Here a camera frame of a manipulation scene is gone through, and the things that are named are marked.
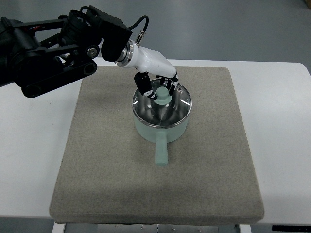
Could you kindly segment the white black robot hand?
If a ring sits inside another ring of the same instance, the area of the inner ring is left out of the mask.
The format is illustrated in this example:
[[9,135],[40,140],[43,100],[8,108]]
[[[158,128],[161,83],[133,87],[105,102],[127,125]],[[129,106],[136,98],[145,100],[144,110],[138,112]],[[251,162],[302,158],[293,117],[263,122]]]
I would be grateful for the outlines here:
[[[124,68],[134,67],[138,71],[134,81],[143,96],[156,100],[158,104],[172,99],[178,85],[177,71],[160,52],[139,46],[129,40],[115,64]],[[160,78],[160,86],[168,90],[166,98],[163,91],[159,94],[153,91],[149,73]]]

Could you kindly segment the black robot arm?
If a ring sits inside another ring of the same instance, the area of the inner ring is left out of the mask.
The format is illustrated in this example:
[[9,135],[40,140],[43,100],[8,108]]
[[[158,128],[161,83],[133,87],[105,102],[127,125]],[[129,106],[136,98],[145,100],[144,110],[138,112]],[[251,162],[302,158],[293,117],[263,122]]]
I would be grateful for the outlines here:
[[15,83],[35,98],[92,75],[95,57],[117,61],[132,26],[94,6],[58,19],[21,22],[0,19],[0,84]]

